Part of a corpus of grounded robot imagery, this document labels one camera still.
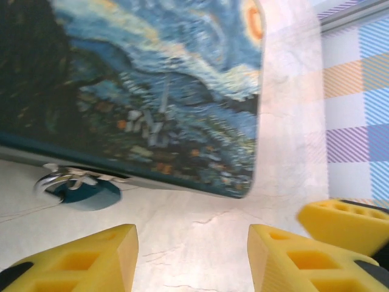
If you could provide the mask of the blue starry pouch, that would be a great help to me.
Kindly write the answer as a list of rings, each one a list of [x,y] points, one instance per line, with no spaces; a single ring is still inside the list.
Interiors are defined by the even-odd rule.
[[[0,0],[0,158],[243,198],[259,0]]]

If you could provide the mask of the metal ring with blue tag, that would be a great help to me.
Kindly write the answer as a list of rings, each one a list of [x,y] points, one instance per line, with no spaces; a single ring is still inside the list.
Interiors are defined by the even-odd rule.
[[[36,197],[56,205],[68,205],[82,211],[102,210],[122,199],[122,191],[115,183],[128,179],[112,173],[76,166],[45,164],[50,173],[40,178],[33,187]]]

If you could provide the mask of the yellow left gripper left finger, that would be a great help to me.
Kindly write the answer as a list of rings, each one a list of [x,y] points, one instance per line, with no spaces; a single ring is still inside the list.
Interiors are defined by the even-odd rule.
[[[0,292],[132,292],[138,251],[136,226],[115,226],[19,260]]]

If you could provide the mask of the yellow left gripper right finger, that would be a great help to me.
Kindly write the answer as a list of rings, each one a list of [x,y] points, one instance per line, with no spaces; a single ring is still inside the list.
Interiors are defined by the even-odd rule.
[[[389,292],[374,259],[263,224],[249,226],[254,292]]]

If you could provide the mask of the aluminium frame post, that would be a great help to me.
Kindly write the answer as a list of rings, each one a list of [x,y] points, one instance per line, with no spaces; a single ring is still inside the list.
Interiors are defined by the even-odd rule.
[[[314,5],[322,33],[389,13],[389,0],[321,0]]]

